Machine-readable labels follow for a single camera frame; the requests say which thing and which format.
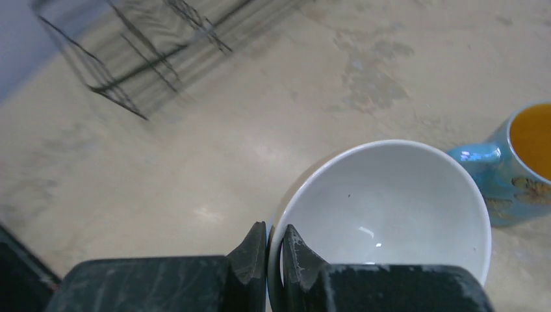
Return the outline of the white ceramic bowl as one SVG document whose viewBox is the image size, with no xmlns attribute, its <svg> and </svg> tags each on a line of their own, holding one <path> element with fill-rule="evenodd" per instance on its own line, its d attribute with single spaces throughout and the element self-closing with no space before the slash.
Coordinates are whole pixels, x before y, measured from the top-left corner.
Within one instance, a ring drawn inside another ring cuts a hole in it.
<svg viewBox="0 0 551 312">
<path fill-rule="evenodd" d="M 326 157 L 283 196 L 268 241 L 268 295 L 284 310 L 281 242 L 294 226 L 328 263 L 455 265 L 480 284 L 491 227 L 479 188 L 451 156 L 411 140 L 378 140 Z"/>
</svg>

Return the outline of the blue butterfly mug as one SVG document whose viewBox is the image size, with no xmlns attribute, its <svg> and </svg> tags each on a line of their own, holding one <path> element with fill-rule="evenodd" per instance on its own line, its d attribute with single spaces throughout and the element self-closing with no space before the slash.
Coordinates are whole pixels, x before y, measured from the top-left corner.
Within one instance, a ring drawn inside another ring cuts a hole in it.
<svg viewBox="0 0 551 312">
<path fill-rule="evenodd" d="M 476 182 L 494 227 L 550 214 L 550 102 L 519 109 L 484 142 L 447 154 Z"/>
</svg>

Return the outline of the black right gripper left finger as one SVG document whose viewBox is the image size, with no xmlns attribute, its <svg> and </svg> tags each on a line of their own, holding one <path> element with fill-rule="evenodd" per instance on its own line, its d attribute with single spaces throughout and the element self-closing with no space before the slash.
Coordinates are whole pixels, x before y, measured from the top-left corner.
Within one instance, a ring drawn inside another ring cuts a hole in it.
<svg viewBox="0 0 551 312">
<path fill-rule="evenodd" d="M 227 255 L 96 259 L 62 280 L 46 311 L 265 311 L 266 224 Z"/>
</svg>

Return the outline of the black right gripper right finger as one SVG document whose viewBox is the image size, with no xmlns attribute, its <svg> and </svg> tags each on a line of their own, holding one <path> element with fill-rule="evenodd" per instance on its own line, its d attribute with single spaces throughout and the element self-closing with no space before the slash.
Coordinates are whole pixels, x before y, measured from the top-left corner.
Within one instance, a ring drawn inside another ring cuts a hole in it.
<svg viewBox="0 0 551 312">
<path fill-rule="evenodd" d="M 329 264 L 296 228 L 282 242 L 285 311 L 493 311 L 482 286 L 448 265 Z"/>
</svg>

